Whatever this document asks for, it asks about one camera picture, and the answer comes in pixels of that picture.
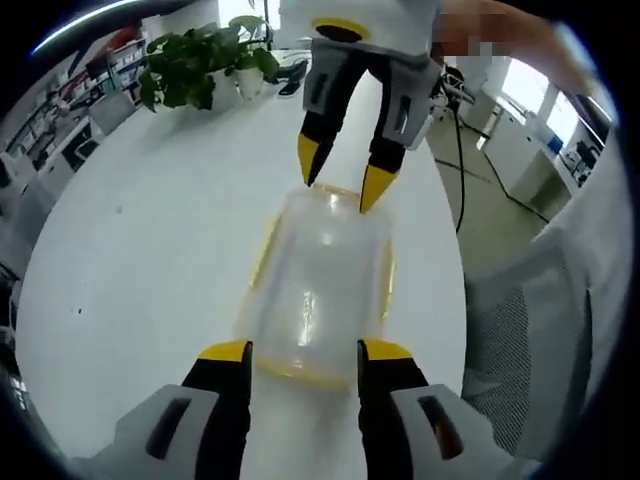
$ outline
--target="black cable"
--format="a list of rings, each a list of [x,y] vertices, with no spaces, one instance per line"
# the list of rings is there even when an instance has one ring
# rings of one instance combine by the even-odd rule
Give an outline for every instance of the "black cable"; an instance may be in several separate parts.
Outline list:
[[[462,154],[462,140],[460,139],[460,122],[458,120],[458,109],[453,110],[453,119],[456,124],[456,138],[458,140],[458,155],[460,157],[460,190],[462,192],[462,204],[460,205],[460,216],[456,225],[456,233],[460,231],[462,219],[464,218],[464,204],[466,203],[466,187],[464,184],[464,155]]]
[[[453,112],[453,121],[456,125],[456,140],[458,142],[458,156],[460,158],[460,191],[461,191],[461,205],[460,205],[460,216],[458,217],[458,223],[456,224],[456,233],[460,231],[460,226],[462,225],[462,219],[464,218],[464,206],[466,203],[466,186],[464,183],[464,155],[462,154],[462,140],[460,138],[460,121],[458,120],[458,109],[460,107],[460,100],[458,98],[451,98],[447,89],[442,85],[442,90],[444,91],[445,96],[449,100],[449,108]]]

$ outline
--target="potted plant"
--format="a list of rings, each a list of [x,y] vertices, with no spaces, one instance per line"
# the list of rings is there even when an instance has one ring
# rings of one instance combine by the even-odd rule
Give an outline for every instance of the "potted plant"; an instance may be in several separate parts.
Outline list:
[[[255,66],[262,81],[262,75],[278,69],[271,53],[253,38],[264,24],[261,18],[244,16],[227,28],[213,24],[157,38],[147,47],[148,67],[140,75],[142,103],[153,112],[158,104],[216,111],[237,105],[234,72]]]
[[[259,17],[242,16],[229,22],[229,28],[237,32],[238,50],[232,69],[235,71],[242,98],[253,100],[262,91],[263,80],[276,74],[277,60],[264,48],[265,41],[256,39],[266,23]]]

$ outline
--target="green leaves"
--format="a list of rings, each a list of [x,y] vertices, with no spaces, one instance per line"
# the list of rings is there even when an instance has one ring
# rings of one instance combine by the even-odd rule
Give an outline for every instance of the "green leaves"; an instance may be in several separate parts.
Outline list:
[[[153,113],[156,113],[155,103],[157,85],[151,77],[151,70],[149,70],[148,68],[145,69],[138,80],[140,82],[140,100],[145,107],[147,107]]]
[[[184,35],[158,37],[147,47],[148,67],[139,78],[142,103],[154,113],[159,103],[210,110],[215,90],[212,72],[224,70],[230,75],[236,69],[259,68],[265,76],[273,76],[278,62],[264,48],[256,48],[260,41],[251,40],[262,25],[260,17],[246,15],[234,18],[227,28],[208,24]],[[249,41],[240,41],[247,37]]]
[[[271,54],[264,48],[256,48],[253,51],[253,58],[255,59],[257,67],[264,73],[265,77],[272,77],[276,74],[280,68],[280,64]]]
[[[187,95],[188,102],[201,110],[211,110],[213,108],[213,90],[215,82],[211,76],[207,75],[197,85],[194,85]]]

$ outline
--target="transparent plastic container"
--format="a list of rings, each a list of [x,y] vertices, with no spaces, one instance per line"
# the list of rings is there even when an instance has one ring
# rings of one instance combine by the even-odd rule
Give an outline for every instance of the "transparent plastic container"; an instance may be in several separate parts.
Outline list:
[[[357,194],[319,186],[288,195],[236,325],[255,367],[326,388],[356,384],[357,342],[379,337],[393,276],[391,225]]]

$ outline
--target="person's arm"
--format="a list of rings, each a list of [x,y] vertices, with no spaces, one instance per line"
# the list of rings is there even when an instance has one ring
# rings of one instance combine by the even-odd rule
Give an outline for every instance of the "person's arm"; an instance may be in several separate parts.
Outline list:
[[[443,55],[465,56],[473,42],[491,42],[495,55],[517,58],[570,93],[588,91],[582,69],[553,25],[494,0],[444,0],[440,38]]]

